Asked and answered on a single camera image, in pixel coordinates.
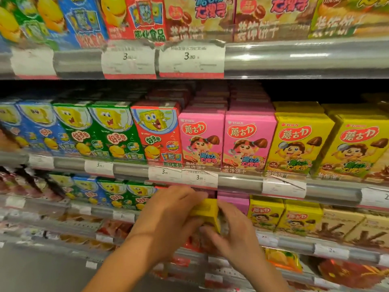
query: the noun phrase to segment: human hand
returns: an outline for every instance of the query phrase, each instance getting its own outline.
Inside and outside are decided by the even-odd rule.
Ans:
[[[188,186],[160,189],[147,202],[120,249],[128,247],[143,252],[146,269],[169,260],[204,223],[200,217],[188,216],[192,208],[207,197],[207,193]]]
[[[249,279],[251,273],[258,273],[256,267],[261,268],[267,262],[255,229],[247,216],[232,204],[218,200],[217,205],[227,219],[230,229],[228,236],[220,236],[210,226],[203,226],[200,231],[213,242],[234,269]]]

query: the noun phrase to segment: hand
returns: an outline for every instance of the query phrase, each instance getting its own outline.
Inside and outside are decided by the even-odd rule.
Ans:
[[[200,227],[204,220],[188,217],[194,206],[207,198],[188,186],[160,189],[143,208],[124,244],[120,247],[144,253],[146,268],[170,260],[174,252]]]
[[[255,229],[247,216],[232,204],[217,200],[217,205],[227,219],[230,229],[228,236],[221,237],[209,226],[201,227],[200,231],[214,243],[234,269],[250,280],[250,273],[258,274],[256,267],[261,268],[267,265],[265,253],[258,243]]]

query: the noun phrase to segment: pink snack box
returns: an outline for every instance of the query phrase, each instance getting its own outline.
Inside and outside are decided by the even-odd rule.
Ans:
[[[250,207],[250,199],[242,199],[242,198],[233,198],[230,196],[217,196],[218,200],[225,201],[231,204],[234,204],[240,211],[243,212],[244,215],[247,216],[247,212]]]
[[[245,193],[228,193],[226,191],[217,191],[217,196],[229,196],[230,198],[250,199],[250,195]]]
[[[220,167],[225,111],[184,110],[178,117],[185,164]]]
[[[270,112],[226,112],[223,166],[263,170],[276,125]]]

